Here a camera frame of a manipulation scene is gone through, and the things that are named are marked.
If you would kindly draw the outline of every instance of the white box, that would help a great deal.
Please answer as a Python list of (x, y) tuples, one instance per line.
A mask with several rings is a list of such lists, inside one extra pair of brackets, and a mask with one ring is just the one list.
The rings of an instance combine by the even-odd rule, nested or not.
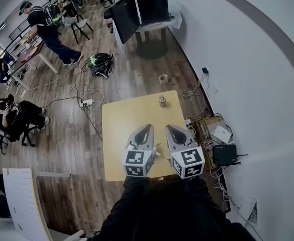
[(174, 152), (170, 157), (171, 166), (182, 179), (203, 173), (205, 158), (201, 147)]
[(125, 150), (123, 154), (123, 167), (130, 177), (146, 177), (153, 162), (153, 150)]

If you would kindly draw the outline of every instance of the extension cord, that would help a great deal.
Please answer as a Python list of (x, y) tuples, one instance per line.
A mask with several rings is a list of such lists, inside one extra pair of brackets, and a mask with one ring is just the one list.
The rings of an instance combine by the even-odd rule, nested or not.
[(88, 100), (85, 100), (85, 101), (81, 101), (80, 107), (83, 108), (84, 106), (89, 106), (89, 105), (92, 105), (92, 104), (93, 104), (93, 100), (88, 99)]

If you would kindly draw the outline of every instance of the backpack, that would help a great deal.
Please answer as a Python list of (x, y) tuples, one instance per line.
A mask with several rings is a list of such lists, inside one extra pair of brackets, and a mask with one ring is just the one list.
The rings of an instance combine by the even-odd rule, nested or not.
[(32, 8), (31, 13), (38, 11), (43, 12), (45, 19), (45, 24), (38, 24), (39, 26), (57, 26), (63, 19), (63, 15), (57, 5), (49, 4), (46, 7)]

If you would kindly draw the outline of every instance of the power strip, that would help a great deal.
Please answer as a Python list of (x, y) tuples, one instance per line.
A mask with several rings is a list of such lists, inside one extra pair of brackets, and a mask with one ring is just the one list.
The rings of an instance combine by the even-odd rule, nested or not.
[(81, 102), (80, 107), (83, 108), (83, 106), (89, 106), (89, 105), (92, 105), (92, 104), (93, 104), (93, 100), (88, 99), (88, 100), (85, 100), (85, 101)]

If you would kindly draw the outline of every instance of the black monitor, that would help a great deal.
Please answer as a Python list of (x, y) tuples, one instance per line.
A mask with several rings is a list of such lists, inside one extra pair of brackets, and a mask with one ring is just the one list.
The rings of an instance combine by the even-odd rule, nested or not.
[(120, 0), (110, 7), (121, 43), (126, 43), (139, 28), (139, 17), (135, 0)]

